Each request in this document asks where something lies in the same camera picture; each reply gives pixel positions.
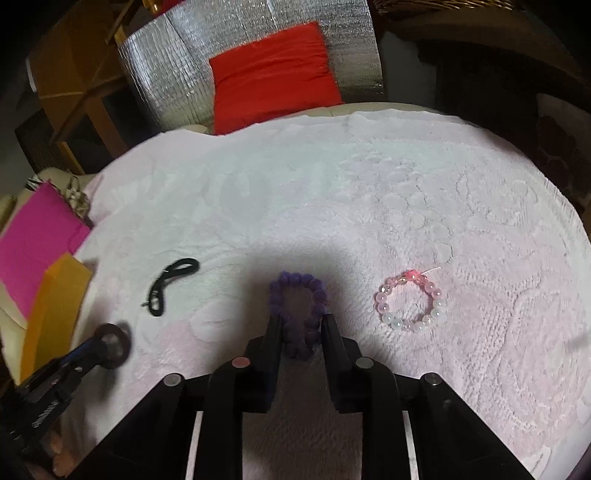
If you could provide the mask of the person's left hand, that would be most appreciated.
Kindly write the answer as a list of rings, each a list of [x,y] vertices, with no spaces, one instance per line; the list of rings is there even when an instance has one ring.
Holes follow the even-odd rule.
[[[64,445],[63,439],[55,430],[50,430],[43,437],[40,445],[43,452],[51,459],[51,467],[47,469],[27,463],[26,468],[34,479],[64,479],[76,468],[77,459],[74,453]]]

